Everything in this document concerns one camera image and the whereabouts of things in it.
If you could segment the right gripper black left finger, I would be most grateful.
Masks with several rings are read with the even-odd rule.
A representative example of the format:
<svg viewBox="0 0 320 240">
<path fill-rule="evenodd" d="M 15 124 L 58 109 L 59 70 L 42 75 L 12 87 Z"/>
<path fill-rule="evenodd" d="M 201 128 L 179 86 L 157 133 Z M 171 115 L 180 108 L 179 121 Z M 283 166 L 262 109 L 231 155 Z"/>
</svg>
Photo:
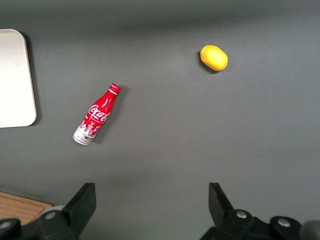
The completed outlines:
<svg viewBox="0 0 320 240">
<path fill-rule="evenodd" d="M 62 209 L 50 208 L 33 222 L 0 220 L 2 240 L 78 240 L 97 207 L 94 183 L 85 183 Z"/>
</svg>

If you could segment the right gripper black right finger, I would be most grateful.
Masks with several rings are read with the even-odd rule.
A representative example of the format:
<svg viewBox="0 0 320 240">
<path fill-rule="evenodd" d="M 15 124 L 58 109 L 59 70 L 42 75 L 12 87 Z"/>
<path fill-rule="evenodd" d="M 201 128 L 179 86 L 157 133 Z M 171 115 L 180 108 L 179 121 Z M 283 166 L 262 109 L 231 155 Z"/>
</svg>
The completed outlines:
<svg viewBox="0 0 320 240">
<path fill-rule="evenodd" d="M 208 187 L 208 208 L 214 226 L 202 240 L 300 240 L 301 224 L 290 217 L 274 216 L 268 223 L 243 209 L 235 209 L 219 183 Z"/>
</svg>

